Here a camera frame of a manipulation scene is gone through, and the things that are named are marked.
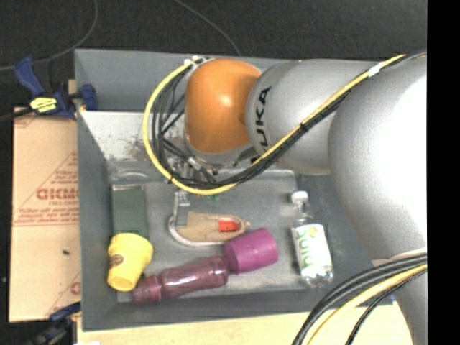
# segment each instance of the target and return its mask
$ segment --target cardboard sheet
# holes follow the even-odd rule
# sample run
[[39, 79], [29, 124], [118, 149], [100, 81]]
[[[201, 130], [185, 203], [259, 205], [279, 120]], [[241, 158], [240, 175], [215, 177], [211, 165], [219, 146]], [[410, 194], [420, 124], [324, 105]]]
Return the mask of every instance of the cardboard sheet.
[[46, 319], [80, 300], [76, 123], [14, 121], [9, 320]]

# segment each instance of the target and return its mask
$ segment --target gray tray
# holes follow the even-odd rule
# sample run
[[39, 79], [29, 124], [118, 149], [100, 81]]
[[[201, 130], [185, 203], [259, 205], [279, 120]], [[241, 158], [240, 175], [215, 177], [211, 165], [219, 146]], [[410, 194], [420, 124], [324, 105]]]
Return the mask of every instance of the gray tray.
[[[192, 197], [190, 205], [196, 211], [241, 216], [251, 221], [251, 229], [268, 228], [278, 246], [276, 264], [231, 276], [226, 287], [146, 305], [127, 303], [126, 295], [107, 285], [106, 250], [112, 235], [109, 191], [114, 175], [128, 175], [126, 178], [146, 185], [150, 239], [155, 245], [155, 260], [146, 268], [147, 275], [221, 252], [221, 247], [187, 247], [171, 237], [167, 222], [177, 188], [168, 185], [148, 163], [139, 135], [140, 111], [150, 92], [187, 57], [109, 50], [75, 53], [77, 85], [92, 83], [101, 99], [100, 111], [78, 118], [84, 330], [309, 311], [332, 286], [371, 267], [341, 210], [330, 177], [300, 177], [274, 167], [218, 201]], [[263, 70], [280, 62], [244, 60]], [[326, 227], [334, 265], [330, 287], [309, 289], [298, 275], [289, 231], [293, 223], [289, 195], [297, 189], [309, 191], [313, 213]]]

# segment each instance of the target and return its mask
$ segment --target yellow cup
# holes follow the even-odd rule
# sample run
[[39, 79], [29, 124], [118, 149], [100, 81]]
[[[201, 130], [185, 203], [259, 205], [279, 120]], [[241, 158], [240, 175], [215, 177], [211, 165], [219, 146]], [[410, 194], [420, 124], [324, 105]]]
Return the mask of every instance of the yellow cup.
[[143, 236], [132, 233], [115, 235], [109, 245], [107, 283], [119, 291], [133, 290], [152, 255], [153, 246]]

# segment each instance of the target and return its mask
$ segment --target bottle cap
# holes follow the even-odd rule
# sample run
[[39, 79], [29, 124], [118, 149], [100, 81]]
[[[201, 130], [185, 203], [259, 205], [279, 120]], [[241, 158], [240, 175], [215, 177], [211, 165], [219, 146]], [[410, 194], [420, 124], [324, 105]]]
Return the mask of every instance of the bottle cap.
[[139, 281], [131, 293], [135, 303], [157, 302], [161, 300], [161, 284], [157, 276], [149, 276]]
[[133, 290], [152, 254], [153, 246], [143, 236], [132, 233], [115, 235], [109, 245], [107, 283], [119, 291]]
[[238, 275], [275, 263], [278, 250], [271, 233], [262, 228], [226, 241], [224, 256], [229, 269]]

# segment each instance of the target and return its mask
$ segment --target pink plastic bottle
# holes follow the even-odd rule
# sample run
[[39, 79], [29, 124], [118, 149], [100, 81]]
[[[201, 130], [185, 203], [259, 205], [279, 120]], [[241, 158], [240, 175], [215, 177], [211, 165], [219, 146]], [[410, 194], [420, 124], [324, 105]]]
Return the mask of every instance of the pink plastic bottle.
[[224, 258], [207, 257], [141, 279], [132, 291], [132, 300], [134, 303], [146, 303], [176, 298], [197, 290], [219, 288], [228, 279], [229, 270]]

